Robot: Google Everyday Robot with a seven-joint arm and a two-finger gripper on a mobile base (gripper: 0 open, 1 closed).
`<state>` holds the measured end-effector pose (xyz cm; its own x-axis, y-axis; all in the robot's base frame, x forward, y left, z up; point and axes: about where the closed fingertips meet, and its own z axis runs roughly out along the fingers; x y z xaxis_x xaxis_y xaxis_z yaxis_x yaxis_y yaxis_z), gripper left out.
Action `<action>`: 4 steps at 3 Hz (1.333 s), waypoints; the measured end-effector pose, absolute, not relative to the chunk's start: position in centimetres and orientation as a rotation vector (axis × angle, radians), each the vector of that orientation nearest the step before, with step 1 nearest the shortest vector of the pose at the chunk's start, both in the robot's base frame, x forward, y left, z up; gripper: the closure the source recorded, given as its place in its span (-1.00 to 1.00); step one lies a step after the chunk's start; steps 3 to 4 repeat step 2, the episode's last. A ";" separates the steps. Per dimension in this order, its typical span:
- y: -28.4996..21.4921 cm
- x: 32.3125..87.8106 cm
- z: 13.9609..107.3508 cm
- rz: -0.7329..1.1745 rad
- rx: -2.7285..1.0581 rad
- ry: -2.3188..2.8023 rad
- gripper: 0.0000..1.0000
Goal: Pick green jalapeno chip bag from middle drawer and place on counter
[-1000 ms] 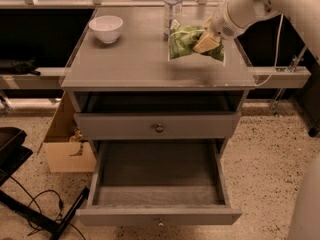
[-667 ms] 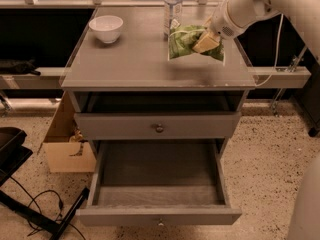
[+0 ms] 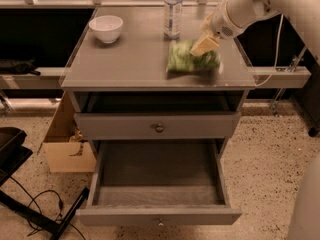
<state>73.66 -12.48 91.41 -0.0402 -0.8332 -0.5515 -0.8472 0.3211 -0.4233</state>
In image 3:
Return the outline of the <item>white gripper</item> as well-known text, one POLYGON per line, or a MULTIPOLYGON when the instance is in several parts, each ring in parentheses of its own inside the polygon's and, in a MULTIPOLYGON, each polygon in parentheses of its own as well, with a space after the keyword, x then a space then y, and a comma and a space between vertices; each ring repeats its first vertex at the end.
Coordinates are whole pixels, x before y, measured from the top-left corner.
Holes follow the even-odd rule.
POLYGON ((236 26, 230 19, 226 1, 221 2, 214 9, 212 15, 209 14, 203 20, 200 29, 204 35, 194 43, 190 50, 190 53, 196 57, 217 49, 219 47, 218 37, 221 39, 233 39, 245 31, 244 28, 236 26))

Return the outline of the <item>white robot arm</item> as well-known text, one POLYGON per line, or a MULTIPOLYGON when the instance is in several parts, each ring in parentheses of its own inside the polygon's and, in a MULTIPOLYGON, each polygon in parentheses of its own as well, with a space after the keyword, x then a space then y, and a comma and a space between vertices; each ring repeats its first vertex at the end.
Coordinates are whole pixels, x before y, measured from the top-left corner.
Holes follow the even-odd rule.
MULTIPOLYGON (((203 23, 191 49, 200 56, 233 39, 257 21, 284 15, 316 60, 320 59, 320 0, 224 0, 203 23)), ((298 190, 287 240, 320 240, 320 156, 310 163, 298 190)))

